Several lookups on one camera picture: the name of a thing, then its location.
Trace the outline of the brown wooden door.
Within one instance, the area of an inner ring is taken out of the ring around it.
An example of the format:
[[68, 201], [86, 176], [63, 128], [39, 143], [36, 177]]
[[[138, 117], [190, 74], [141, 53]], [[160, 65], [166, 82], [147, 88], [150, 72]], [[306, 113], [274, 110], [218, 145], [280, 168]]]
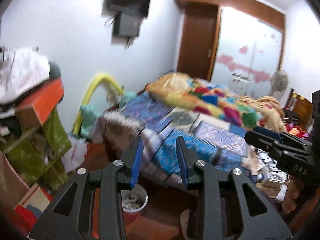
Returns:
[[206, 3], [185, 5], [178, 72], [209, 79], [219, 9], [219, 5]]

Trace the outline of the white cloth pile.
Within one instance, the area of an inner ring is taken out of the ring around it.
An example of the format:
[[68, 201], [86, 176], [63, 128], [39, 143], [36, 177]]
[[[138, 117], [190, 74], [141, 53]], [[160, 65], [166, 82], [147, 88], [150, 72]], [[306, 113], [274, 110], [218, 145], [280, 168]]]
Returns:
[[33, 47], [1, 47], [1, 104], [8, 105], [49, 79], [47, 57]]

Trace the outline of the white box with items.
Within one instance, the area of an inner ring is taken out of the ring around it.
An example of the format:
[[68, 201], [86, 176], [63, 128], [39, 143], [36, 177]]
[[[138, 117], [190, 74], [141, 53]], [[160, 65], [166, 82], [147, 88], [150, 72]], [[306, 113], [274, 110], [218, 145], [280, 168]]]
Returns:
[[228, 80], [228, 89], [237, 95], [246, 95], [248, 84], [247, 77], [233, 73]]

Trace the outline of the wooden chair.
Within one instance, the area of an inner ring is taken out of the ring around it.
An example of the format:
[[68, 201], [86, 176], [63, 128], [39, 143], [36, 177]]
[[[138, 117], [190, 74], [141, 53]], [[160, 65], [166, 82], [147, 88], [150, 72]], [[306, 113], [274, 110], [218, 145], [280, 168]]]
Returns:
[[305, 97], [297, 94], [293, 88], [285, 103], [285, 109], [294, 112], [298, 116], [300, 127], [307, 130], [312, 123], [312, 103]]

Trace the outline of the red trash cup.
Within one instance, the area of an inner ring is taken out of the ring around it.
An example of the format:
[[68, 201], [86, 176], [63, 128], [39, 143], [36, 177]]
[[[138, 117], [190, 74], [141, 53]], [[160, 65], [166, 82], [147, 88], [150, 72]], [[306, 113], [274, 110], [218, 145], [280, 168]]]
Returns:
[[139, 184], [128, 191], [121, 191], [123, 217], [125, 225], [133, 223], [144, 211], [148, 204], [148, 193]]

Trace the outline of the black wall box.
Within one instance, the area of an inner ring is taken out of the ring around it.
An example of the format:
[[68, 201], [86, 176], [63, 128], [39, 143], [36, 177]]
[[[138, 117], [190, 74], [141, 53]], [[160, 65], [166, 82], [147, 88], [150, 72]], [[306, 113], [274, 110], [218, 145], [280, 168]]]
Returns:
[[136, 16], [117, 13], [114, 18], [112, 35], [118, 38], [138, 37], [142, 20], [142, 18]]

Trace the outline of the white standing fan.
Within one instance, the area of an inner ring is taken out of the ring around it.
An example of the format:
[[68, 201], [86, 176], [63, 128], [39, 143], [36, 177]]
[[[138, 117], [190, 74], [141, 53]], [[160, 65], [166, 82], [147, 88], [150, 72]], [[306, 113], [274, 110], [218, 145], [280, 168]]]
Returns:
[[285, 70], [277, 70], [271, 77], [271, 90], [269, 96], [273, 96], [274, 93], [280, 93], [285, 91], [289, 83], [289, 77]]

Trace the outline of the white plastic bag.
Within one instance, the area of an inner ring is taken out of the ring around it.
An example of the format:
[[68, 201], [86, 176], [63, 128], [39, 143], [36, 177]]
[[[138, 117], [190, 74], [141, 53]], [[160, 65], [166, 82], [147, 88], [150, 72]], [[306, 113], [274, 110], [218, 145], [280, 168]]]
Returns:
[[66, 173], [79, 168], [87, 157], [89, 143], [85, 138], [69, 137], [71, 148], [61, 157], [61, 163]]

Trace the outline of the white wardrobe pink hearts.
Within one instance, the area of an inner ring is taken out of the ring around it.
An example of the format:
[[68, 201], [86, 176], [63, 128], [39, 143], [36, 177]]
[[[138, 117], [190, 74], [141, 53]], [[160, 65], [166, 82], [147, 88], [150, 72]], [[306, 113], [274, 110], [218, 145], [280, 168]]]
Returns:
[[233, 73], [247, 77], [245, 96], [270, 94], [271, 77], [280, 67], [284, 33], [230, 7], [221, 9], [211, 83], [228, 88]]

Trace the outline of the yellow foam tube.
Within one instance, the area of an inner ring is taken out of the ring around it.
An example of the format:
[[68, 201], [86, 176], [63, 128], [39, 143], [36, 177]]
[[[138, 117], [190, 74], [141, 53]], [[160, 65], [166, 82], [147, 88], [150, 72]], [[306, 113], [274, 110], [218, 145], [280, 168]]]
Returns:
[[99, 73], [89, 85], [80, 106], [92, 105], [96, 110], [103, 111], [115, 106], [124, 95], [124, 87], [109, 74]]

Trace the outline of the green patterned cloth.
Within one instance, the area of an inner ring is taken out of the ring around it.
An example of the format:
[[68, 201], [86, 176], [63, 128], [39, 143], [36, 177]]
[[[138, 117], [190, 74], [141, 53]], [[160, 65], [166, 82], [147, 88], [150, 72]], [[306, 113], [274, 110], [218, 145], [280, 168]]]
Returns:
[[24, 130], [19, 138], [9, 135], [1, 142], [1, 152], [28, 186], [38, 182], [52, 192], [69, 180], [61, 157], [71, 148], [57, 109], [43, 126]]

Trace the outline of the orange cardboard box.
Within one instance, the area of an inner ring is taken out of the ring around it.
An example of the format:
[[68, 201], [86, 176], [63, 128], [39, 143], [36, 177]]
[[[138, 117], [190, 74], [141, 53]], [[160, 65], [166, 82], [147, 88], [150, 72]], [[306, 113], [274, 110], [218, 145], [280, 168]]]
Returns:
[[44, 83], [16, 107], [15, 115], [21, 128], [43, 126], [63, 97], [64, 88], [61, 78]]

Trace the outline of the colourful heart fleece blanket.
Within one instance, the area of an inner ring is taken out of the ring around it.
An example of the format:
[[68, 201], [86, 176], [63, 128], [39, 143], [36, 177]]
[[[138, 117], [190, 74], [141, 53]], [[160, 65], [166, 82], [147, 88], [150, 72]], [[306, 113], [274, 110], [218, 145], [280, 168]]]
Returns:
[[193, 79], [184, 73], [168, 73], [146, 86], [156, 101], [224, 120], [246, 131], [261, 126], [274, 132], [285, 132], [284, 111], [274, 97], [254, 99], [236, 95], [206, 80]]

